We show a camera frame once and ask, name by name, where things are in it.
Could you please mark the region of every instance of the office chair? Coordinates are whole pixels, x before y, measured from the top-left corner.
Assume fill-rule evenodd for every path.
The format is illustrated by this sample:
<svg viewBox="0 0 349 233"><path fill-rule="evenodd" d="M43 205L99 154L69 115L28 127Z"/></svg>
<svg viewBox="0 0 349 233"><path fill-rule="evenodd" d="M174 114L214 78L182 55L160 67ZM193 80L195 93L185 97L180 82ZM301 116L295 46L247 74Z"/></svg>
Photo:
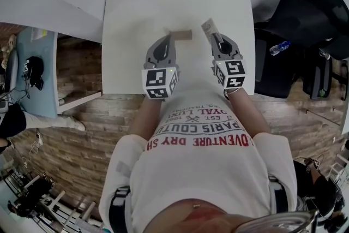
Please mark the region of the office chair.
<svg viewBox="0 0 349 233"><path fill-rule="evenodd" d="M9 110L9 92L16 87L17 73L18 54L16 49L13 49L7 61L4 92L0 95L0 113L6 113Z"/></svg>
<svg viewBox="0 0 349 233"><path fill-rule="evenodd" d="M262 73L256 79L255 92L287 98L295 78L302 76L303 91L311 98L327 97L331 79L339 77L332 73L332 62L325 61L318 51L321 49L340 60L349 57L349 45L346 44L348 35L349 10L343 0L280 0L269 21L255 24L256 73ZM274 40L270 44L273 41L271 38L278 38L279 41ZM293 58L281 55L285 51L273 59L269 57L270 47L284 40L291 41L288 49L296 47L294 52L298 54L298 60L293 61L296 66L289 61ZM263 58L260 57L259 49L265 48L265 44L268 47ZM273 73L279 73L279 77L269 77ZM340 82L347 85L347 78L340 79Z"/></svg>

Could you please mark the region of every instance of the shirt sleeve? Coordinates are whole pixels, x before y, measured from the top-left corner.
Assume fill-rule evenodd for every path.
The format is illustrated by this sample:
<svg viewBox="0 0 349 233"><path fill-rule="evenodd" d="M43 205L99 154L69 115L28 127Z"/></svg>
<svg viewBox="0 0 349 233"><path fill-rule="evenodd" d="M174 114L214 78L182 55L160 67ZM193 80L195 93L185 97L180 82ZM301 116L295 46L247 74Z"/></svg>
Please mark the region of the shirt sleeve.
<svg viewBox="0 0 349 233"><path fill-rule="evenodd" d="M289 211L297 207L297 179L288 139L280 135L258 133L253 142L266 164L268 173L285 187Z"/></svg>
<svg viewBox="0 0 349 233"><path fill-rule="evenodd" d="M131 171L141 156L147 141L137 135L126 135L116 144L105 179L99 202L99 213L104 224L111 229L109 208L115 191L119 187L130 185Z"/></svg>

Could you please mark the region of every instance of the white marker cube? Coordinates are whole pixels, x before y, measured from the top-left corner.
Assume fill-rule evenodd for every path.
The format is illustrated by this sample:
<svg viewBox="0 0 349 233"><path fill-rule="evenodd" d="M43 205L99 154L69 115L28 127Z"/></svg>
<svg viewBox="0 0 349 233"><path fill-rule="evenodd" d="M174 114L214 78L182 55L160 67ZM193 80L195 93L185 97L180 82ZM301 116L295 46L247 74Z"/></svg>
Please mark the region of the white marker cube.
<svg viewBox="0 0 349 233"><path fill-rule="evenodd" d="M149 99L164 99L172 95L178 82L176 67L142 70L143 90Z"/></svg>
<svg viewBox="0 0 349 233"><path fill-rule="evenodd" d="M215 61L214 74L224 89L242 87L246 77L245 60Z"/></svg>

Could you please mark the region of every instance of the paper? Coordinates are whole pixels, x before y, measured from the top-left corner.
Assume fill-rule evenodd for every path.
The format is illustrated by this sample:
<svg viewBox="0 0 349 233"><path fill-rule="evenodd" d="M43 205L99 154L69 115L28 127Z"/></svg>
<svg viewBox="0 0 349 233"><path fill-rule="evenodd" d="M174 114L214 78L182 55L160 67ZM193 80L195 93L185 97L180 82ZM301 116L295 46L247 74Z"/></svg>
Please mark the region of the paper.
<svg viewBox="0 0 349 233"><path fill-rule="evenodd" d="M47 36L47 30L41 29L41 28L36 28L36 27L32 28L31 41L38 40L38 39L45 37L45 36Z"/></svg>
<svg viewBox="0 0 349 233"><path fill-rule="evenodd" d="M209 43L211 43L210 41L210 36L211 34L216 34L216 36L218 37L218 41L220 43L223 43L223 38L220 35L217 26L214 24L212 18L210 17L208 21L204 22L202 25L202 30L205 32L205 35L207 37L207 40L209 41Z"/></svg>

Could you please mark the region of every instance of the wooden floor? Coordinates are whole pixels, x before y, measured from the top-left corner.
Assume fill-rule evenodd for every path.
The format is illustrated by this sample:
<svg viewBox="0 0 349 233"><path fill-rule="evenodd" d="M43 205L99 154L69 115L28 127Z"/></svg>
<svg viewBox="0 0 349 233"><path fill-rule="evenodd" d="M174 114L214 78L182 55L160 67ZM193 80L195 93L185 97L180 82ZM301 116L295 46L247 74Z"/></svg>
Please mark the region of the wooden floor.
<svg viewBox="0 0 349 233"><path fill-rule="evenodd" d="M73 38L61 38L57 49L59 97L90 94L101 90L101 47L99 44ZM311 109L334 121L341 116L331 112L341 109L343 89L333 80L328 100L310 101L297 82L287 100L253 96L273 133L289 139L292 155L298 157L323 157L321 171L326 175L345 141L338 129L322 124L305 115ZM141 95L109 95L83 104L66 114L80 119L86 132L73 129L41 129L44 145L37 154L32 153L29 170L46 172L55 181L54 192L66 191L64 201L72 207L83 201L99 202L110 156L117 141L125 135L143 97ZM35 130L28 129L13 137L19 153L9 151L21 161L28 157L31 144L36 140Z"/></svg>

